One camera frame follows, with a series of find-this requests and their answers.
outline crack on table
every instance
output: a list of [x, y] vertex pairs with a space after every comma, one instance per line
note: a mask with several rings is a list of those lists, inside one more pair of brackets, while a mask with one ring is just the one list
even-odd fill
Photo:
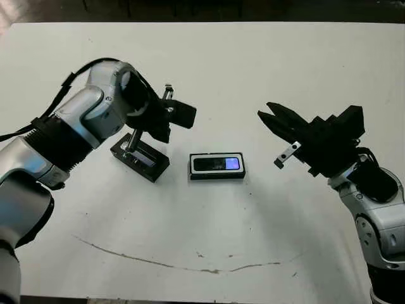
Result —
[[280, 265], [280, 262], [268, 262], [268, 263], [264, 263], [264, 264], [250, 264], [250, 265], [246, 265], [246, 266], [242, 266], [242, 267], [238, 267], [232, 270], [229, 270], [229, 272], [235, 272], [235, 271], [239, 271], [242, 269], [246, 269], [246, 268], [252, 268], [252, 267], [261, 267], [261, 266], [267, 266], [267, 265]]
[[72, 236], [79, 240], [80, 242], [91, 246], [97, 250], [100, 250], [104, 253], [109, 253], [110, 255], [116, 255], [118, 257], [122, 257], [122, 258], [127, 258], [130, 260], [135, 260], [138, 262], [144, 262], [144, 263], [149, 263], [149, 264], [153, 264], [153, 265], [157, 265], [157, 266], [162, 266], [162, 267], [166, 267], [166, 268], [171, 268], [171, 269], [178, 269], [178, 270], [187, 270], [187, 271], [194, 271], [194, 272], [205, 272], [208, 274], [220, 274], [222, 272], [236, 272], [236, 271], [240, 271], [242, 269], [246, 269], [246, 268], [252, 268], [252, 267], [262, 267], [262, 266], [267, 266], [267, 265], [280, 265], [280, 262], [268, 262], [268, 263], [262, 263], [262, 264], [250, 264], [250, 265], [245, 265], [245, 266], [241, 266], [232, 270], [221, 270], [221, 269], [214, 269], [214, 270], [210, 270], [210, 269], [193, 269], [193, 268], [187, 268], [187, 267], [178, 267], [178, 266], [174, 266], [174, 265], [169, 265], [169, 264], [165, 264], [165, 263], [161, 263], [161, 262], [157, 262], [157, 261], [153, 261], [153, 260], [147, 260], [145, 258], [138, 258], [136, 256], [131, 256], [131, 255], [126, 255], [124, 253], [118, 253], [112, 250], [108, 250], [106, 248], [100, 247], [98, 245], [95, 245], [93, 243], [90, 243], [84, 239], [82, 239], [81, 237], [75, 236], [72, 234]]

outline display screen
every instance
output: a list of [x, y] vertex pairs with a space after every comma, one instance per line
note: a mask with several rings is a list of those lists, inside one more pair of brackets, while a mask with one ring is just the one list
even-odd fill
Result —
[[238, 170], [240, 168], [237, 157], [196, 158], [195, 171]]

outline metal rod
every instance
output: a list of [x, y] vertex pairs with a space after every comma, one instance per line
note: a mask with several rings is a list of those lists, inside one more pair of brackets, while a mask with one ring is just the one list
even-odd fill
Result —
[[125, 153], [133, 153], [137, 149], [137, 146], [140, 141], [140, 137], [142, 136], [142, 133], [144, 131], [142, 130], [134, 130], [134, 132], [131, 135], [131, 138], [129, 140], [128, 146], [125, 149]]

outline dark floor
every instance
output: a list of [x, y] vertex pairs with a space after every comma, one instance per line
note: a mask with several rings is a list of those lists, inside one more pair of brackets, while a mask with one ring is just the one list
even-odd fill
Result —
[[0, 0], [14, 22], [405, 21], [405, 0]]

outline black cable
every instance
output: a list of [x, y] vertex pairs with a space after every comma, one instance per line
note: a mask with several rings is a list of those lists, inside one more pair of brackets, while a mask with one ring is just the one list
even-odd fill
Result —
[[[59, 90], [55, 98], [52, 100], [52, 103], [48, 106], [46, 111], [40, 116], [41, 118], [48, 117], [55, 109], [56, 107], [60, 104], [62, 99], [68, 94], [72, 82], [77, 78], [77, 76], [83, 74], [85, 71], [87, 71], [89, 68], [93, 67], [94, 65], [102, 62], [102, 61], [119, 61], [118, 59], [115, 58], [99, 58], [93, 61], [90, 61], [86, 65], [84, 65], [82, 68], [80, 68], [76, 73], [71, 73], [68, 78], [62, 83], [62, 88]], [[30, 132], [34, 128], [33, 125], [29, 124], [26, 125], [25, 127], [22, 127], [21, 129], [17, 130], [14, 133], [9, 133], [5, 135], [0, 136], [0, 142], [6, 141], [7, 139], [10, 139], [12, 137], [22, 135], [24, 133]]]

